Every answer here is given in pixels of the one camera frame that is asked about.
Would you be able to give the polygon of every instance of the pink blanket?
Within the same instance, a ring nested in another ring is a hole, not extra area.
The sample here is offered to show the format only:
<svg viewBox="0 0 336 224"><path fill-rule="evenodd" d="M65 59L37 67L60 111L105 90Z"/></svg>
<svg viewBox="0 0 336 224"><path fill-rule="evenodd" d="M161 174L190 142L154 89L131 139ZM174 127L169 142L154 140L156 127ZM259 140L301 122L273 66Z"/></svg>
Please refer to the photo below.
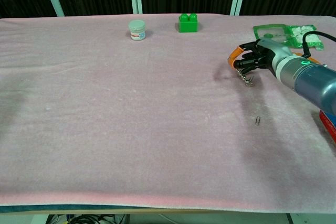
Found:
<svg viewBox="0 0 336 224"><path fill-rule="evenodd" d="M336 19L198 18L186 34L177 14L0 19L0 205L336 213L318 109L268 70L249 88L226 63L255 25L336 35ZM321 39L312 55L336 69Z"/></svg>

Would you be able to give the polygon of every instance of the jar label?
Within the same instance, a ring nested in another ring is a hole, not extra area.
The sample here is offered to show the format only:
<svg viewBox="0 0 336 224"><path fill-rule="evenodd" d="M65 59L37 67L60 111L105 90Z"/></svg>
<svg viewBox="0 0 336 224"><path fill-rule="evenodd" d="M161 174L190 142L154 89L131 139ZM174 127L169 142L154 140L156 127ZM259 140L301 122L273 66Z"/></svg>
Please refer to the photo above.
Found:
<svg viewBox="0 0 336 224"><path fill-rule="evenodd" d="M145 32L141 32L141 33L131 33L131 37L132 39L135 39L135 40L141 40L141 39L144 39L145 38Z"/></svg>

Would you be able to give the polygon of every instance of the black cable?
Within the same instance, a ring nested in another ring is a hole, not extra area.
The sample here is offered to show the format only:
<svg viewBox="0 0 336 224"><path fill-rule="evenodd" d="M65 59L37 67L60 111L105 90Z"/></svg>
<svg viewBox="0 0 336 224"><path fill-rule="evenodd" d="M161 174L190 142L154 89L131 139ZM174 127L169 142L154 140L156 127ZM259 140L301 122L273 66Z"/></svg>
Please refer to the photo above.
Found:
<svg viewBox="0 0 336 224"><path fill-rule="evenodd" d="M333 37L333 36L331 36L331 35L329 35L329 34L325 34L325 33L321 32L321 31L309 31L309 32L305 33L305 34L303 35L303 37L302 37L302 47L303 47L303 55L302 55L302 57L305 57L306 59L309 58L309 57L311 56L310 51L309 51L308 44L307 44L307 42L306 42L306 37L307 37L308 35L310 35L310 34L320 35L320 36L322 36L322 37L328 38L328 39L330 39L330 40L336 42L336 38L335 38L335 37Z"/></svg>
<svg viewBox="0 0 336 224"><path fill-rule="evenodd" d="M294 224L293 220L292 220L292 216L290 214L286 214L287 219L288 219L288 223L289 224Z"/></svg>
<svg viewBox="0 0 336 224"><path fill-rule="evenodd" d="M50 224L51 223L51 220L53 219L55 215L48 215L48 218L46 220L46 224Z"/></svg>
<svg viewBox="0 0 336 224"><path fill-rule="evenodd" d="M95 216L95 215L80 215L80 216L77 216L77 217L71 219L70 223L71 224L84 224L84 223L96 224L98 222L98 220L97 220L98 217L99 216Z"/></svg>
<svg viewBox="0 0 336 224"><path fill-rule="evenodd" d="M116 222L116 221L115 221L116 219L115 219L115 216L114 216L114 215L100 215L99 218L98 218L98 220L105 220L105 221L107 221L107 222L111 222L110 220L107 220L105 217L113 218L114 221L113 221L113 220L111 220L111 221L113 221L113 223Z"/></svg>
<svg viewBox="0 0 336 224"><path fill-rule="evenodd" d="M47 220L46 224L56 224L58 222L59 215L52 215L49 220Z"/></svg>
<svg viewBox="0 0 336 224"><path fill-rule="evenodd" d="M125 215L123 215L123 217L121 218L121 221L119 221L119 224L122 224L122 221L124 220Z"/></svg>

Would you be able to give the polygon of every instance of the green lego block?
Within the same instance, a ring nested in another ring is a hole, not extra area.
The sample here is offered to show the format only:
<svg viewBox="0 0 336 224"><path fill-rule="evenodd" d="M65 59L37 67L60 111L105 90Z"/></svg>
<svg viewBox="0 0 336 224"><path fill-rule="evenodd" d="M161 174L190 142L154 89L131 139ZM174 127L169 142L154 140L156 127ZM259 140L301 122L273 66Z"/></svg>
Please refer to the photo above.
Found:
<svg viewBox="0 0 336 224"><path fill-rule="evenodd" d="M195 33L198 29L197 15L191 13L190 16L187 14L181 14L178 21L178 30L181 33Z"/></svg>

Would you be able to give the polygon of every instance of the paper clip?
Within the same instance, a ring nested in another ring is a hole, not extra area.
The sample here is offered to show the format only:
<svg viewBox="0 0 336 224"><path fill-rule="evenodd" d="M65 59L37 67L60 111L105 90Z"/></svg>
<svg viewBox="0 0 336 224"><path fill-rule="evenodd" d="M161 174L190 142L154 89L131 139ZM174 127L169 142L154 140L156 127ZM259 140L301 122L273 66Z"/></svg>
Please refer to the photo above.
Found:
<svg viewBox="0 0 336 224"><path fill-rule="evenodd" d="M255 123L256 125L259 125L260 124L260 116L257 116L256 117L256 123Z"/></svg>

